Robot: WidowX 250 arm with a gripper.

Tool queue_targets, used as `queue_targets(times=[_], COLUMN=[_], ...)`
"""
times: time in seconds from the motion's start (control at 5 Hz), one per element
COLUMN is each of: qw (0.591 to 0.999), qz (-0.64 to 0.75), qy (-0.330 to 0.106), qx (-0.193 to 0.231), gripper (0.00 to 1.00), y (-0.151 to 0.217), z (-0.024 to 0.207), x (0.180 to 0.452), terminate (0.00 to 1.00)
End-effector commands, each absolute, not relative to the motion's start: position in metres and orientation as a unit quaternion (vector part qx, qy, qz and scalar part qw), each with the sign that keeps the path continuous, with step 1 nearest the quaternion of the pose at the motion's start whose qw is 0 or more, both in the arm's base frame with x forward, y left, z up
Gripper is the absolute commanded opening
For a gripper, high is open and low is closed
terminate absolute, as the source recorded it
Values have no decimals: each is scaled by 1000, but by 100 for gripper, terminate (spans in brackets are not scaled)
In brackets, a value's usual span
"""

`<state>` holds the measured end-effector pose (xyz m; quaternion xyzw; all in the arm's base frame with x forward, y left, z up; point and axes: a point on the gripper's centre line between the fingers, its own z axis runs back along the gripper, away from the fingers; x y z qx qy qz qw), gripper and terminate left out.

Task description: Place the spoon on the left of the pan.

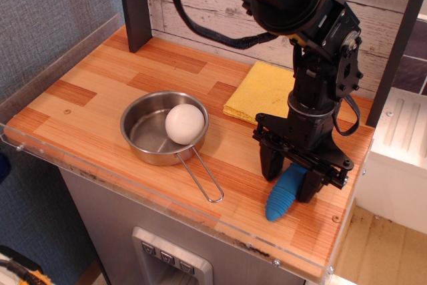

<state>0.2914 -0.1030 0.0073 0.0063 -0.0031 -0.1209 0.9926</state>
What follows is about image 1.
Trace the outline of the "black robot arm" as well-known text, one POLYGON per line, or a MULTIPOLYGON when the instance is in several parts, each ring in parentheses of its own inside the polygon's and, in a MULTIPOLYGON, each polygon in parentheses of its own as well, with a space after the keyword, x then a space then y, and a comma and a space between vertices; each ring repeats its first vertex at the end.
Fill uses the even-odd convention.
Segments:
POLYGON ((342 188, 354 167, 332 138, 343 101, 351 107, 358 89, 359 20, 344 0, 242 0, 248 15, 293 45, 294 87, 286 117, 259 113, 262 174, 275 178, 284 160, 302 166, 297 200, 308 203, 322 186, 342 188))

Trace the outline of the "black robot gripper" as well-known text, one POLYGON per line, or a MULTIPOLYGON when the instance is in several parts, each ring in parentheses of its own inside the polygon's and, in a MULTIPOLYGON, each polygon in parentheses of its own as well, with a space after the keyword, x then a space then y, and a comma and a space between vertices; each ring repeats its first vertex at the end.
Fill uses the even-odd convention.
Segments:
POLYGON ((341 104, 310 109, 290 99, 286 118, 257 114, 253 138, 260 143, 263 177, 267 181, 276 178, 288 158, 308 170, 298 190, 297 201, 309 203, 323 185, 332 184, 342 189, 354 163, 332 137, 332 132, 338 128, 341 104))

